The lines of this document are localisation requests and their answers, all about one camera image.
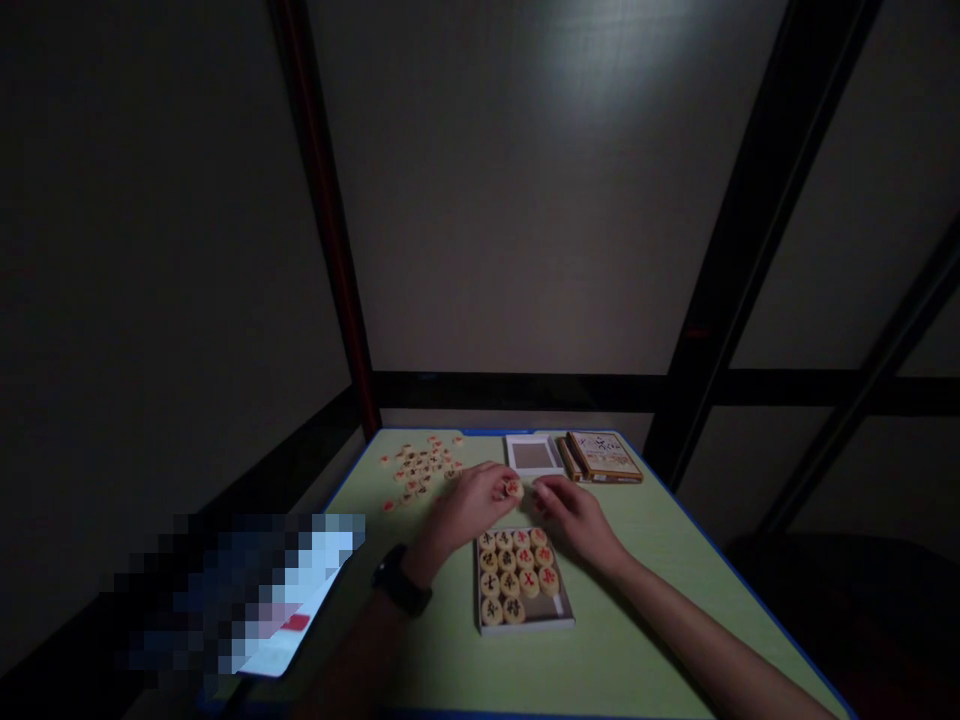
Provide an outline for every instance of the right hand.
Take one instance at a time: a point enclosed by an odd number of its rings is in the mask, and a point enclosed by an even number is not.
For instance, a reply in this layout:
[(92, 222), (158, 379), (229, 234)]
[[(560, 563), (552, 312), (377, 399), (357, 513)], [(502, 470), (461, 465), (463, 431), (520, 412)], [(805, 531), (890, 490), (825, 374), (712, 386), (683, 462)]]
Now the right hand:
[(556, 518), (574, 549), (607, 577), (630, 559), (597, 499), (563, 475), (546, 475), (533, 483), (537, 509)]

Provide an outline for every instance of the watch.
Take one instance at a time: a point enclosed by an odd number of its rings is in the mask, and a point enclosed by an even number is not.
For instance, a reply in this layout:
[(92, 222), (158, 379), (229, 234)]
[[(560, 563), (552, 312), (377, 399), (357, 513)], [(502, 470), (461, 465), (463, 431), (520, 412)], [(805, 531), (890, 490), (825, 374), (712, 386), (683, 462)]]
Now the watch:
[(400, 561), (406, 552), (407, 546), (401, 543), (387, 553), (373, 572), (373, 587), (383, 590), (393, 604), (410, 617), (420, 617), (433, 597), (433, 591), (421, 590), (400, 569)]

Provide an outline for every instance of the gray wall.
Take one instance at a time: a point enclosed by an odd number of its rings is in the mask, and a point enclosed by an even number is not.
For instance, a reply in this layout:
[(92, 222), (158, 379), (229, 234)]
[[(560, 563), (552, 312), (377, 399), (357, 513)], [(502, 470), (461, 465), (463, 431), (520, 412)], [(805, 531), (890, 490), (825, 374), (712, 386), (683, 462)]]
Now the gray wall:
[(720, 547), (757, 529), (830, 408), (715, 407), (677, 498)]
[(960, 418), (868, 418), (791, 525), (910, 540), (960, 563)]
[[(885, 0), (733, 367), (863, 361), (960, 211), (958, 33), (952, 0)], [(960, 376), (958, 338), (954, 297), (901, 374)], [(680, 499), (721, 544), (752, 532), (827, 413), (715, 408)], [(956, 559), (956, 430), (951, 419), (868, 419), (792, 529), (902, 537)]]
[(349, 384), (264, 4), (18, 5), (0, 673)]
[(785, 0), (315, 0), (374, 370), (664, 373)]
[(960, 3), (885, 0), (732, 366), (855, 368), (960, 210)]

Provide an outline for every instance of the table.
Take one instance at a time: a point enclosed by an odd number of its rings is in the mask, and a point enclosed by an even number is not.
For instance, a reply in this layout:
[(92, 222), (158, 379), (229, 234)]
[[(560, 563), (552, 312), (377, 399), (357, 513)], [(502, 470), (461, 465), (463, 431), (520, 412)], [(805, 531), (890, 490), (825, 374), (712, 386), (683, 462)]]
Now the table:
[[(469, 430), (417, 428), (377, 434), (326, 508), (329, 513), (366, 514), (366, 542), (341, 572), (339, 587), (287, 675), (280, 681), (256, 682), (247, 707), (276, 708), (299, 696), (368, 596), (377, 563), (394, 544), (413, 537), (429, 509), (427, 500), (383, 512), (383, 502), (398, 496), (399, 488), (393, 470), (382, 467), (379, 458), (392, 458), (404, 443), (424, 449), (427, 437), (436, 435), (466, 467), (490, 459), (504, 462), (505, 432), (472, 435)], [(455, 435), (465, 437), (463, 447), (452, 446)], [(639, 454), (629, 450), (644, 471), (642, 484), (583, 486), (600, 501), (624, 546), (831, 712), (854, 717)], [(498, 525), (537, 524), (522, 510), (511, 512)], [(429, 608), (410, 624), (385, 700), (388, 707), (401, 715), (416, 709), (416, 717), (453, 717), (448, 711), (458, 711), (457, 717), (473, 713), (714, 717), (669, 651), (646, 634), (628, 606), (562, 554), (558, 562), (576, 628), (481, 638), (474, 618), (471, 552), (468, 546), (450, 558), (434, 583)]]

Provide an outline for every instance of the finger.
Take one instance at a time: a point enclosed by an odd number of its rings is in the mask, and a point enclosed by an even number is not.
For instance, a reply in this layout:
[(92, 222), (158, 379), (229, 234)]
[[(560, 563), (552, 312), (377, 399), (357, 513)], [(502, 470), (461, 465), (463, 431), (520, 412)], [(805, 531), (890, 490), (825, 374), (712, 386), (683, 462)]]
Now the finger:
[(577, 487), (576, 483), (563, 475), (544, 475), (543, 477), (539, 477), (534, 481), (533, 487), (536, 489), (541, 486), (552, 490), (553, 494), (570, 509), (577, 507), (580, 500), (580, 493), (586, 492), (583, 488)]
[(491, 487), (499, 487), (507, 480), (519, 480), (520, 476), (506, 465), (493, 464), (477, 476), (477, 480), (489, 484)]
[(561, 502), (560, 498), (554, 494), (553, 490), (551, 490), (546, 483), (538, 483), (536, 485), (536, 493), (547, 509), (547, 512), (551, 513), (560, 520), (560, 522), (566, 522), (572, 517), (567, 506)]
[(486, 470), (489, 470), (492, 467), (496, 467), (498, 464), (499, 463), (495, 463), (493, 460), (487, 460), (485, 462), (480, 463), (479, 465), (474, 465), (472, 468), (469, 468), (467, 472), (469, 472), (470, 470), (476, 470), (478, 473), (482, 473), (482, 472), (485, 472)]
[(515, 508), (519, 507), (519, 505), (520, 505), (520, 498), (515, 498), (512, 495), (504, 495), (501, 499), (494, 500), (493, 507), (497, 513), (497, 520), (502, 518), (511, 510), (514, 510)]

